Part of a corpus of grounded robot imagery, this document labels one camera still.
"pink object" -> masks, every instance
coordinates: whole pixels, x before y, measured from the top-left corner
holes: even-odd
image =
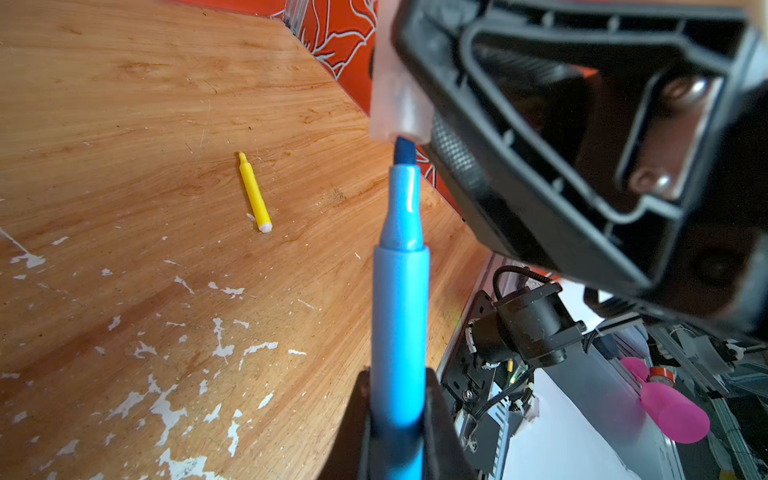
[[[624,365],[624,368],[629,370],[629,373],[631,373],[638,382],[645,383],[648,381],[650,370],[642,359],[633,356],[625,356],[620,362],[621,365]]]
[[[621,364],[642,385],[640,404],[662,433],[679,443],[696,443],[710,431],[707,413],[669,385],[648,382],[650,370],[642,359],[624,357]]]

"yellow marker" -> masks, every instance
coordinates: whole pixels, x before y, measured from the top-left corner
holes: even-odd
[[[264,205],[264,199],[261,197],[256,177],[253,175],[253,168],[248,163],[243,152],[240,152],[237,156],[240,158],[240,175],[243,177],[245,190],[248,192],[248,200],[250,200],[250,206],[253,208],[256,225],[259,226],[261,233],[269,233],[272,231],[272,220],[270,220],[270,215],[266,212],[266,205]]]

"screw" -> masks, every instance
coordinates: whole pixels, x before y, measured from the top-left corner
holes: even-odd
[[[707,86],[706,78],[695,75],[673,78],[661,89],[664,107],[676,112],[685,111],[703,98]]]
[[[629,188],[636,194],[661,195],[672,186],[672,177],[660,167],[640,167],[629,177]]]

